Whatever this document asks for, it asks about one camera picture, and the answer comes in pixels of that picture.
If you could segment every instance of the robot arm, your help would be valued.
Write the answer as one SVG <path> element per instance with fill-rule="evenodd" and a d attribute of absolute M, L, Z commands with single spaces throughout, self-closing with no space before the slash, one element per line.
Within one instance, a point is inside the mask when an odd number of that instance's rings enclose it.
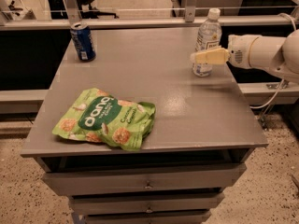
<path fill-rule="evenodd" d="M 214 64 L 228 61 L 235 67 L 260 69 L 274 77 L 299 83 L 299 30 L 288 37 L 229 35 L 228 49 L 199 51 L 192 54 L 191 60 Z"/>

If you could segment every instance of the gray table surface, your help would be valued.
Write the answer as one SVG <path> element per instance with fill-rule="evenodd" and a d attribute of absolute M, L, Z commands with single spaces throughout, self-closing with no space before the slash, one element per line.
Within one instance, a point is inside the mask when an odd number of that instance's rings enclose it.
<path fill-rule="evenodd" d="M 264 147 L 267 140 L 227 65 L 210 77 L 192 72 L 197 28 L 93 31 L 96 58 L 83 63 L 71 42 L 52 82 L 23 157 L 126 153 L 51 133 L 83 90 L 156 104 L 151 134 L 140 152 Z"/>

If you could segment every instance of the blue can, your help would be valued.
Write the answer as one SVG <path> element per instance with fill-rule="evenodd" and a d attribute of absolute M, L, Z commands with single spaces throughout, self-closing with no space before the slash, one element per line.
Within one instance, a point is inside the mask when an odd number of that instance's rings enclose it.
<path fill-rule="evenodd" d="M 91 29 L 87 25 L 77 22 L 71 26 L 71 36 L 78 54 L 83 62 L 95 58 Z"/>

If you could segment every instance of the food package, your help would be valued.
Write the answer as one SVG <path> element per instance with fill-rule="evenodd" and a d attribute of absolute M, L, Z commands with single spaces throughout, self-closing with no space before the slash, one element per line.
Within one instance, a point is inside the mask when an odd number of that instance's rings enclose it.
<path fill-rule="evenodd" d="M 93 88 L 82 92 L 52 133 L 65 139 L 136 151 L 150 133 L 154 115 L 154 104 L 118 100 Z"/>

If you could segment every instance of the bottle cap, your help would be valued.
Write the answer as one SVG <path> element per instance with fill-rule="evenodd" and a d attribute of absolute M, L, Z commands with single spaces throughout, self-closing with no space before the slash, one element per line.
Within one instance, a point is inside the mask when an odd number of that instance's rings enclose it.
<path fill-rule="evenodd" d="M 221 10 L 218 8 L 211 8 L 208 11 L 207 17 L 211 20 L 217 20 L 221 15 Z"/>

